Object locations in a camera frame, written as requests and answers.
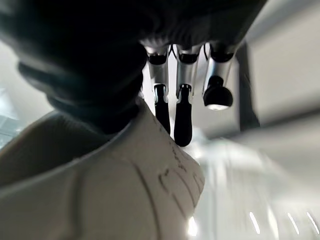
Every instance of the blurred background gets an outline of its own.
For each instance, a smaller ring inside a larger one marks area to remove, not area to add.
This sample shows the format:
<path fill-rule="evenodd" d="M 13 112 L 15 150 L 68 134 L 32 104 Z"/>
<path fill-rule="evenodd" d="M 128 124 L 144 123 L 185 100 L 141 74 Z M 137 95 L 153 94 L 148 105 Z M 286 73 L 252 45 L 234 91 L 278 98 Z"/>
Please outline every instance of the blurred background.
<path fill-rule="evenodd" d="M 260 128 L 240 131 L 236 60 L 227 82 L 233 106 L 204 107 L 207 63 L 201 52 L 193 139 L 185 151 L 200 163 L 206 185 L 189 221 L 190 239 L 320 239 L 319 23 L 319 0 L 268 0 L 249 30 L 252 102 Z M 13 52 L 0 43 L 0 148 L 52 110 L 45 96 L 22 80 L 16 64 Z M 171 55 L 172 120 L 176 73 Z M 144 99 L 154 112 L 147 66 L 143 74 Z"/>

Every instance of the ceiling light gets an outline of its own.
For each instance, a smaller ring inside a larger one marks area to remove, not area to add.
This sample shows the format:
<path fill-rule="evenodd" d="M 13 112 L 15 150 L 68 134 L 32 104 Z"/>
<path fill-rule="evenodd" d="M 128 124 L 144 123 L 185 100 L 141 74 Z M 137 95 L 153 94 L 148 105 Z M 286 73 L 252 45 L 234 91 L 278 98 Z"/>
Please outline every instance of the ceiling light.
<path fill-rule="evenodd" d="M 310 215 L 310 213 L 309 213 L 309 212 L 306 212 L 306 215 L 309 217 L 309 219 L 310 219 L 310 221 L 312 222 L 312 224 L 313 224 L 313 226 L 314 226 L 314 228 L 315 228 L 316 232 L 319 234 L 319 229 L 318 229 L 318 227 L 317 227 L 317 225 L 316 225 L 316 223 L 315 223 L 314 219 L 313 219 L 313 218 L 312 218 L 312 216 Z"/>
<path fill-rule="evenodd" d="M 250 212 L 249 216 L 251 218 L 251 221 L 253 223 L 253 226 L 255 228 L 256 233 L 260 234 L 260 228 L 259 228 L 259 225 L 258 225 L 258 222 L 257 222 L 257 219 L 256 219 L 255 215 L 252 212 Z"/>
<path fill-rule="evenodd" d="M 298 229 L 298 226 L 297 226 L 295 220 L 293 219 L 293 217 L 291 216 L 291 214 L 289 212 L 287 214 L 288 214 L 288 217 L 289 217 L 290 221 L 292 222 L 292 225 L 293 225 L 293 227 L 294 227 L 294 229 L 296 231 L 296 234 L 299 235 L 299 229 Z"/>

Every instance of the robotic hand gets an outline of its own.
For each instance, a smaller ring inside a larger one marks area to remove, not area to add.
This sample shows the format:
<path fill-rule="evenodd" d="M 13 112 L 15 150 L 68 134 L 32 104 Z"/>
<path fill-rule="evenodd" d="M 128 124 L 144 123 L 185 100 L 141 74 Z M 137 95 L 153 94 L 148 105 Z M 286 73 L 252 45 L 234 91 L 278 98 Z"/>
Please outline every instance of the robotic hand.
<path fill-rule="evenodd" d="M 168 56 L 177 45 L 174 138 L 192 138 L 192 98 L 201 46 L 210 44 L 204 105 L 231 106 L 232 59 L 266 0 L 90 2 L 0 0 L 0 38 L 19 71 L 61 112 L 96 132 L 117 133 L 133 119 L 149 65 L 156 117 L 170 132 Z"/>

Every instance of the bright light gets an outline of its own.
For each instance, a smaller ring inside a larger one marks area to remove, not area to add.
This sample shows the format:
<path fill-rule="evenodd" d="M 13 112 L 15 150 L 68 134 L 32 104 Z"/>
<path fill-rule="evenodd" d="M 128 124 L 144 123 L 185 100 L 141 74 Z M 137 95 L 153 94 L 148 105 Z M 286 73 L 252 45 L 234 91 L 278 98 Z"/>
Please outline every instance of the bright light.
<path fill-rule="evenodd" d="M 197 236 L 198 233 L 198 226 L 196 224 L 195 218 L 192 216 L 189 219 L 189 223 L 188 223 L 188 235 L 195 237 Z"/>
<path fill-rule="evenodd" d="M 315 228 L 316 232 L 319 234 L 319 229 L 318 229 L 318 227 L 317 227 L 317 225 L 316 225 L 316 223 L 315 223 L 314 219 L 313 219 L 313 218 L 312 218 L 312 216 L 310 215 L 310 213 L 306 212 L 306 215 L 309 217 L 309 219 L 310 219 L 310 221 L 312 222 L 312 224 L 313 224 L 313 226 L 314 226 L 314 228 Z"/>
<path fill-rule="evenodd" d="M 289 212 L 287 214 L 288 214 L 288 217 L 289 217 L 290 221 L 292 222 L 292 225 L 293 225 L 293 227 L 294 227 L 294 229 L 296 231 L 296 234 L 299 235 L 299 229 L 297 227 L 297 224 L 296 224 L 295 220 L 293 219 L 293 217 L 291 216 L 291 214 Z"/>
<path fill-rule="evenodd" d="M 208 106 L 206 106 L 208 109 L 210 110 L 216 110 L 216 111 L 221 111 L 221 110 L 225 110 L 228 109 L 228 106 L 225 105 L 218 105 L 218 104 L 210 104 Z"/>
<path fill-rule="evenodd" d="M 255 215 L 254 215 L 252 212 L 250 212 L 250 213 L 249 213 L 249 216 L 250 216 L 250 218 L 251 218 L 251 221 L 252 221 L 252 223 L 253 223 L 253 226 L 254 226 L 254 228 L 255 228 L 256 233 L 257 233 L 257 234 L 260 234 L 260 228 L 259 228 L 257 219 L 255 218 Z"/>

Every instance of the black rubber fingertip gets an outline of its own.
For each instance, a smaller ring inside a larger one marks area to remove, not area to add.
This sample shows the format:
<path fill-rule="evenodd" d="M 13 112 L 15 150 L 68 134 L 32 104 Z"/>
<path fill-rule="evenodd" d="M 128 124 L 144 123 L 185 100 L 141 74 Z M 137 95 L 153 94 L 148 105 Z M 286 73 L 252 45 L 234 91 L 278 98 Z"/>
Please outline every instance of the black rubber fingertip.
<path fill-rule="evenodd" d="M 170 134 L 170 120 L 168 103 L 159 101 L 154 104 L 156 119 L 162 124 L 164 129 Z"/>
<path fill-rule="evenodd" d="M 185 90 L 188 92 L 182 93 L 182 101 L 176 104 L 174 122 L 174 140 L 180 147 L 187 146 L 192 139 L 192 105 L 188 101 L 189 90 Z"/>

